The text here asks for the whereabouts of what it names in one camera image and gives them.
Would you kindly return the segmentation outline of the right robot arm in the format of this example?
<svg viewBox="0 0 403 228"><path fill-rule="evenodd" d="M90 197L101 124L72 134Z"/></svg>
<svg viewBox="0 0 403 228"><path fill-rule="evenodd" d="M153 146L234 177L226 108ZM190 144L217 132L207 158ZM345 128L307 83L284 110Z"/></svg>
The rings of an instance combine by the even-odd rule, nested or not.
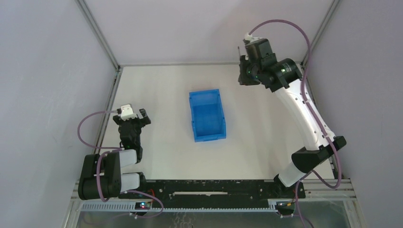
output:
<svg viewBox="0 0 403 228"><path fill-rule="evenodd" d="M295 190L297 181L346 146L346 140L326 127L317 108L309 104L303 75L292 59L278 61L266 38L249 37L243 42L246 54L240 56L239 84L264 85L274 93L302 136L303 148L291 155L290 164L274 178L273 191L282 198Z"/></svg>

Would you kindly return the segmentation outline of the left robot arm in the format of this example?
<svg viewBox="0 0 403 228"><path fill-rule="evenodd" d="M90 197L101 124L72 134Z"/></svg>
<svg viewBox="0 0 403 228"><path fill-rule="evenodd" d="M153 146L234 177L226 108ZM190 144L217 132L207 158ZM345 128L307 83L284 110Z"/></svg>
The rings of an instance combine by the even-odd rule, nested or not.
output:
<svg viewBox="0 0 403 228"><path fill-rule="evenodd" d="M141 146L142 128L151 124L145 109L140 115L129 105L117 109L113 121L118 126L120 143L118 147L105 147L102 154L87 155L84 159L78 183L81 200L118 197L122 192L141 189L145 185L142 172L123 173L122 169L138 164L143 158Z"/></svg>

